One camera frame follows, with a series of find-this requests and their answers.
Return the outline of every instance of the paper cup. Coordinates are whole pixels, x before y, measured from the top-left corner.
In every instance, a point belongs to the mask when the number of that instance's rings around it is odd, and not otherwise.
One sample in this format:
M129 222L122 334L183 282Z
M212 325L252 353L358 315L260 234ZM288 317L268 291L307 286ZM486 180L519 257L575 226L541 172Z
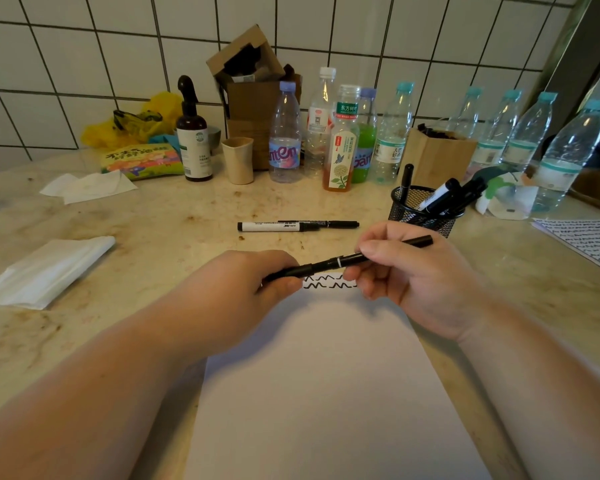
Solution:
M222 142L229 182L235 185L253 181L253 138L236 137Z

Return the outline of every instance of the right hand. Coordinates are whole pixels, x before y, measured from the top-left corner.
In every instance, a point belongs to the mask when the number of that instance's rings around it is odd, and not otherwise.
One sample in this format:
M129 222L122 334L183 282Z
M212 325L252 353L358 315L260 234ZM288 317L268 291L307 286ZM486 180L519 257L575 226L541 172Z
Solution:
M433 237L432 246L401 242L424 234ZM370 261L346 268L345 280L355 280L366 298L388 297L409 318L447 339L462 341L495 306L476 272L437 232L380 222L360 236L356 251Z

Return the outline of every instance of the blue bottle cap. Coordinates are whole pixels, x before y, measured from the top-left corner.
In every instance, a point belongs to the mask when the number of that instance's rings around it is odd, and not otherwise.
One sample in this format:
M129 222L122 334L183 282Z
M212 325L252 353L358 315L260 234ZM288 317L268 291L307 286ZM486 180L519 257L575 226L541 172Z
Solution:
M520 89L510 89L504 93L504 97L506 97L506 99L513 99L513 101L518 101L521 95L522 91Z
M478 88L476 86L469 86L469 89L466 90L467 96L479 96L482 94L482 88Z
M399 93L407 93L407 94L411 94L411 92L413 91L413 86L414 83L413 82L399 82L398 83L398 87L395 89L396 92Z
M296 92L296 83L289 82L287 80L280 81L280 90L284 93L295 93Z
M600 99L589 99L587 103L584 104L584 109L600 111Z
M360 89L360 97L361 98L376 98L376 90L374 88L362 88Z
M558 93L545 93L545 92L542 92L538 96L538 101L547 102L549 104L552 104L553 101L555 101L556 97L558 97Z

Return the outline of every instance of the product label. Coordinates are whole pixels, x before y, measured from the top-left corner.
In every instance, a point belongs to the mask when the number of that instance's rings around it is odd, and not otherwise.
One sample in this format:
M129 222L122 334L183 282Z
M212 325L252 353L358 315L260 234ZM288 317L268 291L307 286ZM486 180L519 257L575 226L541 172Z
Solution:
M502 159L507 163L526 165L531 161L537 147L538 145L528 141L510 141Z
M309 120L307 128L313 133L328 133L327 129L331 124L330 111L321 107L309 108Z
M540 167L538 167L533 177L533 182L538 187L567 192L581 169L581 165L576 163L545 158L540 162Z
M356 150L356 157L353 160L353 168L369 168L371 165L371 156L374 154L373 148L359 148Z
M358 115L357 102L338 102L336 104L336 116L343 120L355 120Z
M351 131L340 131L331 138L331 151L329 152L331 162L329 172L330 188L346 188L357 140L358 138Z
M182 155L184 174L192 178L204 178L213 173L208 130L179 130L178 144Z
M269 165L277 168L300 166L300 140L285 138L285 141L269 140Z
M374 148L374 158L379 162L391 163L392 165L400 163L404 145L405 142L390 143L389 141L378 139Z
M482 164L496 165L500 162L500 157L502 156L503 150L503 143L481 141L480 143L478 143L478 147L476 147L471 161Z

